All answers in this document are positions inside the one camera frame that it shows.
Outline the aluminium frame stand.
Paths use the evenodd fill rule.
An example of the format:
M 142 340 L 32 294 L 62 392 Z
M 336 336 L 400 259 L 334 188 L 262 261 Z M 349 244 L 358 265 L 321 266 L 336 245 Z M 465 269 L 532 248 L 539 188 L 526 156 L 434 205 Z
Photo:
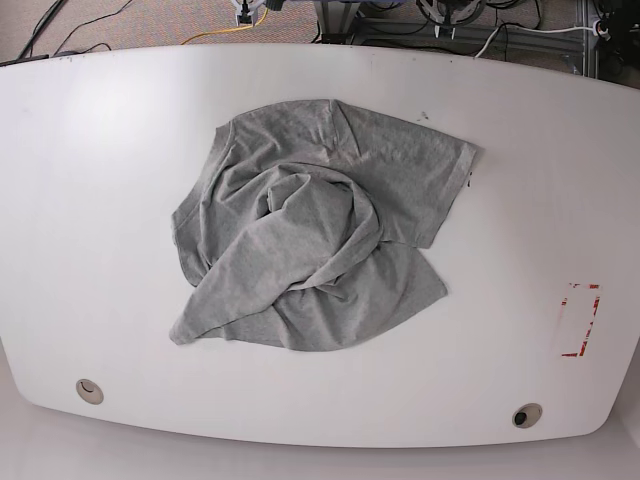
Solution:
M 316 43 L 380 45 L 476 58 L 495 50 L 559 56 L 583 77 L 599 76 L 600 54 L 595 10 L 577 3 L 578 24 L 544 29 L 543 5 L 532 3 L 535 25 L 525 26 L 501 15 L 520 1 L 315 1 Z

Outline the table grommet hole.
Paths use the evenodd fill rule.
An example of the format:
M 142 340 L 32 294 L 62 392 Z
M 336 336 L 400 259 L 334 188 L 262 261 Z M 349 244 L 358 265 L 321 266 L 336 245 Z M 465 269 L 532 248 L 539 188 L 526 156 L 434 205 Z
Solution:
M 83 401 L 91 405 L 100 405 L 104 401 L 101 388 L 88 379 L 80 379 L 76 382 L 76 392 Z
M 527 429 L 534 426 L 543 414 L 542 406 L 537 403 L 529 403 L 521 406 L 512 416 L 512 424 L 519 429 Z

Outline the red tape rectangle marking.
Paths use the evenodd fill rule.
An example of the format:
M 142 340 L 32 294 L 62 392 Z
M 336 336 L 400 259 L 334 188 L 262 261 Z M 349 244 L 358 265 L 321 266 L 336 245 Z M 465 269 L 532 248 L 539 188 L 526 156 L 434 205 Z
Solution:
M 599 284 L 570 283 L 561 303 L 554 349 L 562 358 L 583 357 L 601 299 Z

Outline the right table grommet hole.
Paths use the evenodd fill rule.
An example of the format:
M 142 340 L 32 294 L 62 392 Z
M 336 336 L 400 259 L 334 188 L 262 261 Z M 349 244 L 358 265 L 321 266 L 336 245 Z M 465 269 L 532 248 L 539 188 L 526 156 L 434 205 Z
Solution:
M 527 429 L 534 426 L 543 414 L 542 406 L 537 403 L 529 403 L 521 406 L 512 416 L 512 424 L 519 429 Z

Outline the left table grommet hole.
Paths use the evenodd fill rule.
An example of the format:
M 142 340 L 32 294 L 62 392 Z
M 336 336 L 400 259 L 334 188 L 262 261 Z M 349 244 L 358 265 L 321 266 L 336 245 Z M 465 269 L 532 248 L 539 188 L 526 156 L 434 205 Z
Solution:
M 76 382 L 76 392 L 83 401 L 91 405 L 100 405 L 104 401 L 101 388 L 88 379 L 80 379 Z

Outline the grey t-shirt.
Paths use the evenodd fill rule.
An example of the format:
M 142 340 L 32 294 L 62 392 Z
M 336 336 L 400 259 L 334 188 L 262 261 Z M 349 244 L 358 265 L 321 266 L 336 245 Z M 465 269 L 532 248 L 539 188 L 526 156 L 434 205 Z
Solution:
M 193 291 L 170 339 L 329 352 L 402 324 L 447 295 L 423 253 L 477 155 L 338 100 L 237 115 L 172 216 Z

